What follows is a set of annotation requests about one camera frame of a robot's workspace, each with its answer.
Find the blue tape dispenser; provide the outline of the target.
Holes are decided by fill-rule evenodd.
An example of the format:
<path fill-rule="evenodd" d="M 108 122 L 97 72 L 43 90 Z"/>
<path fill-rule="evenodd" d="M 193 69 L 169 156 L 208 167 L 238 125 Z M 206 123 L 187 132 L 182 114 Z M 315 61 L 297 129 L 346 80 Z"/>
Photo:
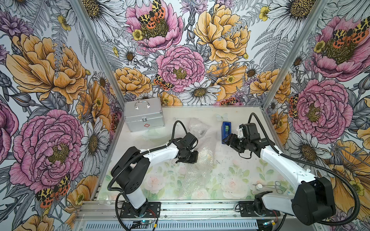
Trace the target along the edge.
<path fill-rule="evenodd" d="M 231 122 L 224 121 L 221 127 L 221 141 L 225 144 L 228 136 L 231 134 Z"/>

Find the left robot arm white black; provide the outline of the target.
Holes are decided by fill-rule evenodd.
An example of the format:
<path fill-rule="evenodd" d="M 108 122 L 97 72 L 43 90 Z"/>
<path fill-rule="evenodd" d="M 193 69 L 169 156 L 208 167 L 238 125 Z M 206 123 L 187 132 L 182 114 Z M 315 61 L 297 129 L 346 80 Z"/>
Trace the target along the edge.
<path fill-rule="evenodd" d="M 166 144 L 147 150 L 130 147 L 112 168 L 112 179 L 107 190 L 117 191 L 124 197 L 125 203 L 121 210 L 135 217 L 143 217 L 150 211 L 148 199 L 141 189 L 148 169 L 172 159 L 177 163 L 194 164 L 198 160 L 198 151 L 195 150 L 197 145 L 198 139 L 187 131 L 183 122 L 177 120 Z"/>

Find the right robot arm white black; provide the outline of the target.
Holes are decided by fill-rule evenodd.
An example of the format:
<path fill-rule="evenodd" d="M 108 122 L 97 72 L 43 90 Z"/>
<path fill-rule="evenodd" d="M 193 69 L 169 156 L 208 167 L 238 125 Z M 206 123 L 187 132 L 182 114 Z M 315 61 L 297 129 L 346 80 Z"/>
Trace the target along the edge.
<path fill-rule="evenodd" d="M 325 167 L 309 163 L 309 166 L 339 178 L 353 195 L 354 206 L 351 207 L 350 215 L 340 221 L 328 221 L 336 214 L 331 182 L 325 177 L 318 178 L 310 172 L 310 169 L 303 169 L 300 166 L 307 162 L 284 154 L 268 137 L 256 113 L 251 113 L 250 117 L 254 117 L 257 122 L 249 121 L 247 124 L 241 124 L 237 134 L 230 133 L 222 139 L 223 144 L 230 146 L 238 154 L 245 151 L 255 154 L 277 170 L 295 191 L 293 196 L 274 194 L 272 191 L 258 193 L 253 202 L 253 210 L 257 215 L 263 216 L 267 211 L 275 210 L 284 213 L 285 216 L 294 216 L 307 226 L 314 223 L 342 226 L 357 218 L 361 204 L 359 195 L 350 182 Z"/>

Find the silver metal first aid case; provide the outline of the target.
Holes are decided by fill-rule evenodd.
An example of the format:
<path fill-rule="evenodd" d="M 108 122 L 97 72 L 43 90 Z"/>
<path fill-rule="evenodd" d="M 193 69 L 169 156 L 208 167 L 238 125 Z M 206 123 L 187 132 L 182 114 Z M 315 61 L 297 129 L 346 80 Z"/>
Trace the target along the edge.
<path fill-rule="evenodd" d="M 159 98 L 126 102 L 124 121 L 130 132 L 146 131 L 165 126 Z"/>

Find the metal surgical scissors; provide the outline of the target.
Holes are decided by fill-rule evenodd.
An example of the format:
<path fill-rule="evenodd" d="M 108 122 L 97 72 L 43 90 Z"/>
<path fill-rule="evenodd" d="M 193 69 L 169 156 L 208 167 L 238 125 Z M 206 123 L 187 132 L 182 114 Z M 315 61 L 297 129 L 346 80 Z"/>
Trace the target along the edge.
<path fill-rule="evenodd" d="M 279 181 L 274 181 L 271 184 L 262 184 L 262 186 L 263 186 L 262 189 L 272 189 L 276 191 L 278 194 L 283 194 L 287 190 L 285 187 L 281 185 Z"/>

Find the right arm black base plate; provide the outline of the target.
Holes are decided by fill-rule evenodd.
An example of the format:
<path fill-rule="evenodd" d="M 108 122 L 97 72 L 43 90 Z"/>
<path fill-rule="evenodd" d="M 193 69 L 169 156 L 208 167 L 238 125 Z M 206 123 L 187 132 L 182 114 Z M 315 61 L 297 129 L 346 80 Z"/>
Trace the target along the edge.
<path fill-rule="evenodd" d="M 255 211 L 253 201 L 240 201 L 234 208 L 234 211 L 239 213 L 241 217 L 279 217 L 281 213 L 275 210 L 261 210 Z"/>

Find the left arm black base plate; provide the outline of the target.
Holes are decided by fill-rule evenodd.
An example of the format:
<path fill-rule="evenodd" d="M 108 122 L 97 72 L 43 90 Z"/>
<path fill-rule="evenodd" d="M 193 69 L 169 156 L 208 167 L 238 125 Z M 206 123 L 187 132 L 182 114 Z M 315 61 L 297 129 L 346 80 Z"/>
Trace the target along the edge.
<path fill-rule="evenodd" d="M 161 202 L 145 202 L 138 209 L 135 209 L 131 203 L 123 202 L 118 211 L 120 218 L 159 218 Z"/>

